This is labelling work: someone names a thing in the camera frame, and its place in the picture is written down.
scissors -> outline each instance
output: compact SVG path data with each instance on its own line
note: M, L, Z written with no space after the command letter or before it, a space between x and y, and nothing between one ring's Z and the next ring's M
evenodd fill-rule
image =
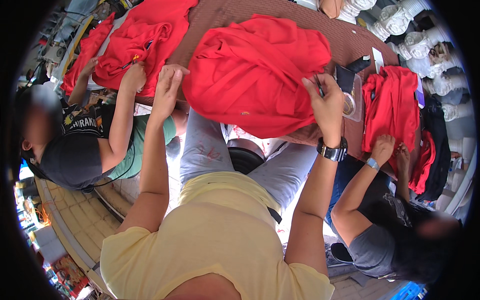
M315 74L313 76L313 78L315 79L315 83L317 84L317 87L318 87L318 91L320 92L320 97L324 97L324 91L322 89L322 86L320 85L320 81L318 81L318 78L317 78L317 75L320 74L317 72L317 74Z

gray leggings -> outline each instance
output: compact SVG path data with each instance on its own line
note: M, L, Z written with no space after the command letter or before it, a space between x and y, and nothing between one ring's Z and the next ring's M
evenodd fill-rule
M289 144L280 154L247 176L277 201L282 210L292 202L317 157L313 146ZM180 160L180 184L212 172L235 172L220 124L205 119L190 108L185 149Z

watch strap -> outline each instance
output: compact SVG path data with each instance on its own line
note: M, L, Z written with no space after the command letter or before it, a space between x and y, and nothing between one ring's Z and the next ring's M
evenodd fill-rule
M367 162L365 163L367 166L375 169L378 173L378 171L380 171L380 166L378 165L377 161L373 158L369 158L367 159Z
M347 155L348 144L345 137L340 139L340 147L339 148L329 148L324 145L323 137L318 139L317 144L317 152L332 161L342 161L345 156Z

folded red shirt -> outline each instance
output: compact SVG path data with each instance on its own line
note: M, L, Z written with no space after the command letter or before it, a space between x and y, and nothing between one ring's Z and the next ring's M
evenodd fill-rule
M430 174L430 167L435 161L435 143L433 142L432 134L426 130L422 131L423 145L420 148L420 157L412 172L412 177L408 183L417 195L425 191L425 182Z
M130 66L123 67L138 55L137 61L145 62L147 76L138 95L154 96L158 74L187 32L188 12L197 3L198 0L148 0L131 9L125 22L110 35L105 53L98 59L92 75L95 83L118 89Z
M315 122L302 77L332 58L316 30L289 19L254 14L206 32L182 87L200 115L236 124L259 138L278 137Z
M114 16L115 13L108 16L108 18L103 20L95 29L90 30L88 37L80 40L80 54L72 67L65 73L63 83L60 86L60 88L65 91L65 94L70 95L72 93L77 83L78 75L80 75L80 72L84 69L89 59L98 53L103 41L105 41L113 27Z
M418 101L413 96L417 85L417 74L398 66L381 67L379 74L368 76L362 86L365 100L362 151L371 152L381 134L395 137L395 149L401 142L410 152L415 148L415 130L420 124ZM396 158L392 156L388 162L397 175Z

